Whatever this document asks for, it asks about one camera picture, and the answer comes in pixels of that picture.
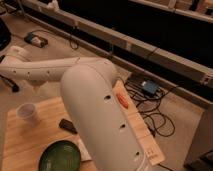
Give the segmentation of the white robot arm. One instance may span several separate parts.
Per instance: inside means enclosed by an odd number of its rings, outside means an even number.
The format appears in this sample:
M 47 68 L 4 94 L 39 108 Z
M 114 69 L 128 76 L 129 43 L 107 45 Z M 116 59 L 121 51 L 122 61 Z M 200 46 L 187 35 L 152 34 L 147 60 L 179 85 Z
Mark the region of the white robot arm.
M 0 73 L 39 85 L 58 81 L 67 113 L 98 171 L 152 171 L 152 166 L 117 100 L 115 65 L 106 58 L 72 57 L 30 61 L 10 47 Z

